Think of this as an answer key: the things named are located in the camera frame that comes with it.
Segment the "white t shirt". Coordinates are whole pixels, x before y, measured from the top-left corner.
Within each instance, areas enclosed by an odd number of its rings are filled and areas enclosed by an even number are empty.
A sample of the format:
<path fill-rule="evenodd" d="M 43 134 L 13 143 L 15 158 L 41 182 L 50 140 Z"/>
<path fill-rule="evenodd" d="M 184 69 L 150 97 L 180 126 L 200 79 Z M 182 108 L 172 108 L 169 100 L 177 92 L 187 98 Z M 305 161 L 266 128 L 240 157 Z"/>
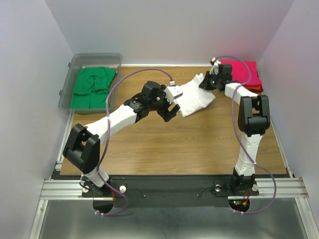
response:
<path fill-rule="evenodd" d="M 182 96 L 177 98 L 175 102 L 179 105 L 179 112 L 183 118 L 208 107 L 215 100 L 213 93 L 199 87 L 203 80 L 204 75 L 202 73 L 196 74 L 191 81 L 180 86 Z"/>

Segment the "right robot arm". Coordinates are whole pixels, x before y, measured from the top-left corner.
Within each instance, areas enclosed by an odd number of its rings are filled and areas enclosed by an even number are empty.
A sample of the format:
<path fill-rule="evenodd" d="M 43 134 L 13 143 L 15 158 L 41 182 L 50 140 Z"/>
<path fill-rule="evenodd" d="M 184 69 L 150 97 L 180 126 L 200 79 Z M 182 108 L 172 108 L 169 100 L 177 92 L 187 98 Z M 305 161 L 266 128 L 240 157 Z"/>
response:
<path fill-rule="evenodd" d="M 204 90 L 224 92 L 232 99 L 232 107 L 239 105 L 237 122 L 234 128 L 241 131 L 241 136 L 235 132 L 240 143 L 240 152 L 233 174 L 226 190 L 233 195 L 245 193 L 254 188 L 256 156 L 260 141 L 270 127 L 269 99 L 247 90 L 242 84 L 232 80 L 232 65 L 212 61 L 212 68 L 206 72 L 199 87 Z"/>

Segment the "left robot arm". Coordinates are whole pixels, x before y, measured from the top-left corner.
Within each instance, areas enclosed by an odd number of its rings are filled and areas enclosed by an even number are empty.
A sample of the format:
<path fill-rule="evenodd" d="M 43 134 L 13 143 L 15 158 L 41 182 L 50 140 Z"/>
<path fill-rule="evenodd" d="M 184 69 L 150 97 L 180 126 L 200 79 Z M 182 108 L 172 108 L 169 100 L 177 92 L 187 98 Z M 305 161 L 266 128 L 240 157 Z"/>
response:
<path fill-rule="evenodd" d="M 165 122 L 170 121 L 180 109 L 176 99 L 182 94 L 180 86 L 173 83 L 165 86 L 146 82 L 141 92 L 126 100 L 117 110 L 107 112 L 105 117 L 86 126 L 79 123 L 73 126 L 63 149 L 64 158 L 99 190 L 109 188 L 113 193 L 124 196 L 125 191 L 111 186 L 109 175 L 101 168 L 106 156 L 105 151 L 100 151 L 101 144 L 108 145 L 112 135 L 137 123 L 152 111 Z"/>

